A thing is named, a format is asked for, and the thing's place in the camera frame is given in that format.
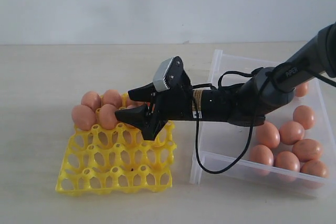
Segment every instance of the table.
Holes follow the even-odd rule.
[[[192,122],[176,123],[172,188],[81,197],[55,192],[72,134],[70,111],[86,91],[142,86],[163,60],[176,55],[197,84],[206,82],[215,49],[284,61],[303,45],[0,46],[0,223],[332,223],[336,193],[311,199],[216,176],[189,184]],[[335,124],[336,89],[324,83],[321,89]]]

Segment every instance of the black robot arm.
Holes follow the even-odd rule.
[[[161,63],[152,83],[128,92],[131,100],[146,104],[117,111],[116,117],[120,122],[139,128],[145,140],[154,140],[168,120],[216,121],[246,127],[253,123],[258,126],[264,123],[266,114],[293,99],[297,85],[314,78],[314,73],[324,72],[336,77],[336,23],[320,30],[281,65],[241,73],[250,77],[246,83],[222,87],[222,76],[218,89],[211,84],[192,86],[182,59],[179,56],[168,59]],[[257,99],[258,106],[254,111]]]

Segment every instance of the background wall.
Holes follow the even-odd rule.
[[[0,44],[308,40],[335,0],[0,0]]]

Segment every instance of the yellow plastic egg tray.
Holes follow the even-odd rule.
[[[127,95],[122,97],[125,106]],[[57,179],[57,192],[80,196],[114,190],[158,192],[172,187],[170,165],[176,149],[173,122],[166,124],[155,141],[145,141],[139,129],[123,123],[113,130],[99,124],[90,131],[74,128]]]

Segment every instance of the transparent box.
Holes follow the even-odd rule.
[[[217,86],[218,78],[228,70],[237,70],[250,73],[259,67],[274,67],[279,62],[249,59],[244,57],[229,56],[222,50],[215,50],[208,82]],[[248,79],[241,76],[227,75],[222,84],[246,82]],[[336,187],[336,144],[332,134],[330,122],[322,98],[319,81],[314,78],[309,81],[309,93],[303,98],[295,97],[288,105],[277,109],[268,115],[266,120],[280,128],[285,122],[292,120],[294,109],[299,105],[310,106],[316,114],[316,124],[312,129],[306,130],[305,138],[312,138],[323,145],[323,155],[320,158],[329,168],[329,178],[321,178],[303,173],[297,173],[277,167],[257,164],[248,161],[249,150],[257,144],[255,130],[249,150],[245,156],[231,169],[220,174],[218,179],[224,176],[247,180],[252,183],[283,188],[296,193],[323,197],[331,193]],[[199,132],[199,156],[204,166],[210,170],[219,170],[229,165],[242,152],[245,147],[249,128],[231,125],[222,122],[203,122]],[[274,151],[274,156],[281,151],[291,151],[292,146],[283,145]],[[201,182],[202,173],[205,173],[198,165],[196,154],[193,155],[191,170],[192,184]],[[267,176],[261,176],[257,170],[268,170]],[[285,182],[280,176],[292,176],[293,182]]]

